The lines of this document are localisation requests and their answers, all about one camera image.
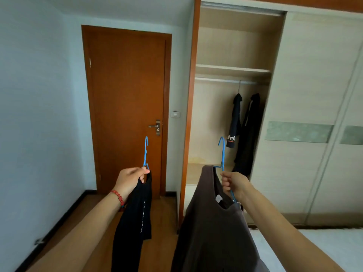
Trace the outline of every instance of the blue hanger hook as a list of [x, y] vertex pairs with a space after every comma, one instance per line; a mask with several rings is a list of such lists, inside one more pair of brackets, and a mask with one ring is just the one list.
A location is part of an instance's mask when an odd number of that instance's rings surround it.
[[[223, 149], [222, 149], [222, 162], [221, 162], [221, 166], [215, 166], [216, 168], [222, 168], [222, 171], [224, 171], [224, 152], [225, 152], [225, 142], [224, 142], [224, 137], [221, 136], [221, 138], [219, 139], [219, 142], [218, 142], [218, 146], [221, 145], [221, 141], [223, 142]], [[236, 201], [236, 198], [234, 197], [234, 194], [233, 194], [233, 191], [231, 190], [230, 191], [230, 194], [233, 198], [233, 201], [234, 202], [237, 202]]]
[[146, 163], [146, 153], [147, 153], [146, 146], [149, 146], [148, 137], [145, 137], [145, 153], [144, 153], [144, 164], [143, 164], [143, 166], [146, 166], [149, 169], [149, 165]]

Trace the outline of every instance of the red beaded bracelet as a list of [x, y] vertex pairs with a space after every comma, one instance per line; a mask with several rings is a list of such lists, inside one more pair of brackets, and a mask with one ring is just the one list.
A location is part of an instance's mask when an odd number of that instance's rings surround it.
[[112, 190], [111, 193], [114, 193], [116, 196], [118, 196], [118, 200], [121, 203], [121, 207], [124, 207], [123, 199], [122, 196], [119, 194], [119, 192], [117, 192], [116, 190]]

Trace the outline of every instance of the gray shirt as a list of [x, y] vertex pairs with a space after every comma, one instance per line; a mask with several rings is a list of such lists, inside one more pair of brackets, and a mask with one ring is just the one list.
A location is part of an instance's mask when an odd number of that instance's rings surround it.
[[240, 204], [223, 192], [213, 166], [202, 169], [180, 228], [171, 271], [268, 271]]

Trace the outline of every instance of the brown door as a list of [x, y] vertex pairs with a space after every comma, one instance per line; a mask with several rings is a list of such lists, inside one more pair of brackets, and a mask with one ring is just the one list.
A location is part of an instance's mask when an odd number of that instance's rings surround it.
[[[82, 26], [82, 33], [97, 190], [108, 193], [121, 169], [143, 165], [148, 136], [146, 162], [153, 198], [159, 197], [162, 163], [166, 166], [161, 159], [162, 152], [166, 156], [171, 34], [92, 26]], [[159, 136], [156, 128], [148, 128], [157, 120]]]

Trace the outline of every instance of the wooden floor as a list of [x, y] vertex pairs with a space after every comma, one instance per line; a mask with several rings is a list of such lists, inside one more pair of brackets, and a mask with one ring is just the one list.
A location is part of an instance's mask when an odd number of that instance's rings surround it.
[[[56, 245], [103, 198], [88, 195], [48, 242], [37, 260]], [[122, 213], [117, 213], [103, 238], [89, 258], [84, 272], [111, 271], [112, 243]], [[178, 236], [176, 234], [176, 201], [174, 197], [161, 197], [151, 204], [152, 239], [143, 243], [139, 272], [170, 271]]]

